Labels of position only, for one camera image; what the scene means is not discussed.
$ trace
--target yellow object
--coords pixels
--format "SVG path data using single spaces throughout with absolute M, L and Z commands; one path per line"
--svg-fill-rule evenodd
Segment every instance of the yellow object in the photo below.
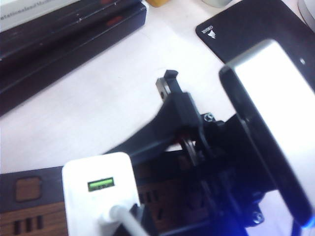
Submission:
M 154 7 L 159 7 L 165 4 L 168 0 L 147 0 L 149 4 L 151 4 Z

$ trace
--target stacked books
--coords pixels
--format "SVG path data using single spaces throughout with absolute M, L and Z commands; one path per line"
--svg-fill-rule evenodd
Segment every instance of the stacked books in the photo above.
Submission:
M 76 1 L 78 0 L 1 0 L 0 30 L 11 29 Z
M 0 116 L 144 25 L 147 12 L 141 0 L 42 0 L 41 12 L 41 5 L 25 10 L 34 0 L 1 5 L 21 1 L 24 21 L 0 33 Z M 45 15 L 29 20 L 35 9 Z M 1 17 L 12 12 L 1 8 Z

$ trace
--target usb port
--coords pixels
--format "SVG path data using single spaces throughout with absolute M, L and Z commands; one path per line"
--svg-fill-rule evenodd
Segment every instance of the usb port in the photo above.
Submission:
M 112 186 L 114 186 L 113 178 L 105 178 L 97 181 L 88 182 L 89 192 L 93 192 L 103 188 L 109 188 Z

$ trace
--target desk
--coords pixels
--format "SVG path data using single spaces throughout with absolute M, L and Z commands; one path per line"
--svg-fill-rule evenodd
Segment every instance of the desk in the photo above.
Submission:
M 283 1 L 301 17 L 297 0 Z M 155 81 L 167 69 L 179 71 L 200 113 L 230 118 L 235 112 L 218 77 L 223 63 L 194 31 L 222 10 L 201 0 L 151 7 L 140 30 L 2 116 L 1 173 L 60 166 L 119 144 L 157 113 Z M 266 222 L 252 235 L 289 235 L 291 218 L 277 192 L 262 209 Z

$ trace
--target black mouse pad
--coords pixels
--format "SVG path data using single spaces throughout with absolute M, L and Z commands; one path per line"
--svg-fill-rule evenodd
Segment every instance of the black mouse pad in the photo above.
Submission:
M 198 25 L 196 33 L 224 63 L 272 38 L 315 89 L 315 34 L 281 0 L 242 0 Z

